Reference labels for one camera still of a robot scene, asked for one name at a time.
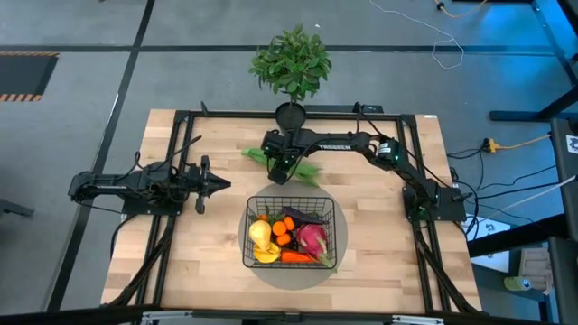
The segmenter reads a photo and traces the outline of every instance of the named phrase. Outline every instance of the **yellow extension cord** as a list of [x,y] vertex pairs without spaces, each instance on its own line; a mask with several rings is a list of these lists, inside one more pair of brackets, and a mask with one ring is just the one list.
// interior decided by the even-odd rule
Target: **yellow extension cord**
[[[434,1],[435,1],[438,5],[440,4],[440,0],[434,0]],[[472,9],[470,9],[469,11],[467,11],[467,12],[465,12],[465,13],[463,13],[463,14],[450,14],[447,10],[445,10],[445,6],[442,6],[440,9],[442,9],[442,11],[443,11],[445,14],[449,15],[451,18],[462,18],[462,17],[467,16],[468,14],[471,14],[471,13],[475,12],[476,10],[480,9],[480,7],[481,7],[483,4],[487,3],[487,2],[488,2],[488,0],[484,0],[484,1],[482,1],[479,5],[476,5],[475,7],[473,7]]]
[[489,151],[489,153],[495,153],[497,150],[516,149],[516,148],[519,148],[519,147],[524,146],[524,145],[533,144],[533,143],[536,143],[538,141],[547,139],[550,136],[551,135],[543,135],[543,136],[537,137],[536,139],[532,139],[530,141],[526,141],[524,143],[515,144],[515,145],[499,145],[497,142],[494,141],[494,139],[490,138],[490,139],[488,139],[488,151]]

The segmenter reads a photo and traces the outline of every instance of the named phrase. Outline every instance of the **plant pot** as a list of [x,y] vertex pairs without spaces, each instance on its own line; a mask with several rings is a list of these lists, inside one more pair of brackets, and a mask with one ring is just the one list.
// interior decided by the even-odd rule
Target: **plant pot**
[[298,130],[305,123],[305,108],[297,103],[283,103],[275,111],[277,125],[284,132]]

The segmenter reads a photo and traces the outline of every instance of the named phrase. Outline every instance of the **gray circular mat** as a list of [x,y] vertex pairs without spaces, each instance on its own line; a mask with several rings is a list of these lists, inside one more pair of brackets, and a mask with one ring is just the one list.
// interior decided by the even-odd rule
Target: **gray circular mat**
[[[333,197],[321,188],[314,188],[301,184],[299,181],[289,181],[285,185],[271,184],[260,190],[255,196],[286,196],[286,197]],[[337,248],[337,272],[339,271],[341,260],[345,255],[347,247],[347,223],[343,216],[343,211],[335,202],[335,235]],[[241,216],[238,227],[238,243],[243,251],[243,239],[245,234],[245,211]],[[266,283],[285,290],[302,290],[311,288],[322,283],[332,275],[332,270],[312,270],[312,269],[265,269],[251,268],[251,271]]]

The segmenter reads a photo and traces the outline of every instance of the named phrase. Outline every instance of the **white cable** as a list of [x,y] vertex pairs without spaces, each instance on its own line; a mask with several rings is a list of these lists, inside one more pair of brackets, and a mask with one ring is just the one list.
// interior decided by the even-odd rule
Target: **white cable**
[[[422,21],[418,21],[417,19],[408,17],[408,16],[406,16],[405,14],[402,14],[402,13],[400,13],[400,12],[393,11],[393,10],[385,10],[384,8],[380,7],[379,5],[374,4],[372,0],[369,0],[369,3],[372,4],[373,6],[375,6],[377,9],[381,10],[382,12],[386,13],[386,14],[399,14],[400,16],[404,17],[405,19],[408,19],[408,20],[410,20],[410,21],[412,21],[412,22],[415,22],[415,23],[420,23],[420,24],[422,24],[422,25],[425,26],[425,27],[431,28],[431,29],[435,30],[436,32],[438,32],[438,33],[440,33],[440,34],[443,34],[443,35],[449,37],[449,38],[450,38],[449,40],[436,41],[436,42],[433,44],[432,58],[437,62],[437,64],[440,65],[440,67],[442,67],[442,69],[449,70],[449,69],[453,69],[453,68],[457,68],[457,67],[461,66],[461,63],[463,62],[463,53],[464,53],[464,50],[463,50],[463,48],[460,46],[460,44],[458,44],[458,41],[456,41],[455,38],[454,38],[453,36],[451,36],[449,33],[447,33],[447,32],[442,32],[442,31],[440,31],[439,29],[433,27],[433,26],[430,25],[430,24],[427,24],[427,23],[424,23],[424,22],[422,22]],[[456,45],[458,48],[460,48],[460,50],[461,50],[461,56],[460,56],[460,62],[459,62],[458,64],[452,65],[451,67],[446,67],[446,66],[444,66],[444,65],[435,57],[435,48],[436,48],[437,44],[443,43],[443,42],[454,42],[455,45]]]
[[[516,203],[514,203],[514,204],[510,204],[510,205],[508,205],[507,207],[505,207],[504,209],[502,209],[502,211],[506,211],[507,209],[514,208],[514,207],[516,207],[517,205],[520,205],[520,204],[522,204],[522,203],[524,203],[524,202],[528,202],[528,201],[533,200],[533,199],[535,199],[535,198],[537,198],[537,197],[539,197],[539,196],[542,196],[542,195],[546,194],[546,193],[549,192],[549,191],[552,191],[552,190],[561,188],[561,187],[563,187],[564,185],[566,185],[567,183],[569,183],[569,182],[571,182],[571,181],[574,181],[575,179],[576,179],[576,175],[570,177],[570,178],[567,179],[566,181],[563,181],[563,182],[561,182],[561,183],[559,183],[559,184],[554,185],[553,187],[549,188],[548,190],[544,190],[544,191],[542,191],[542,192],[540,192],[540,193],[537,193],[536,195],[533,195],[533,196],[531,196],[531,197],[529,197],[529,198],[527,198],[527,199],[523,199],[523,200],[520,200],[520,201],[518,201],[518,202],[516,202]],[[497,216],[499,213],[501,213],[501,212],[500,212],[500,211],[497,211],[496,213],[494,213],[493,215],[491,215],[491,216],[489,216],[489,217],[487,217],[487,218],[495,217],[495,216]]]

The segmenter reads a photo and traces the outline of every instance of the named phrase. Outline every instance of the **black wire basket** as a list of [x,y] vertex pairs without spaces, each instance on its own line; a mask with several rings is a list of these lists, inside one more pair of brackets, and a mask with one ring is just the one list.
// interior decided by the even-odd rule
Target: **black wire basket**
[[[280,259],[273,263],[261,263],[255,258],[253,253],[254,242],[249,238],[249,227],[253,223],[251,215],[259,216],[269,212],[275,214],[282,207],[291,207],[313,218],[318,218],[325,223],[321,224],[325,235],[327,236],[327,256],[330,258],[331,267],[318,263],[283,263]],[[281,248],[289,248],[299,252],[304,252],[303,248],[297,243],[297,229],[303,224],[294,218],[295,228],[289,231],[292,241]],[[312,197],[251,197],[247,200],[247,209],[245,212],[245,234],[243,238],[243,264],[246,267],[255,268],[290,268],[290,269],[332,269],[337,264],[337,248],[335,235],[335,202],[330,198],[312,198]],[[271,242],[275,243],[276,236],[271,234]]]

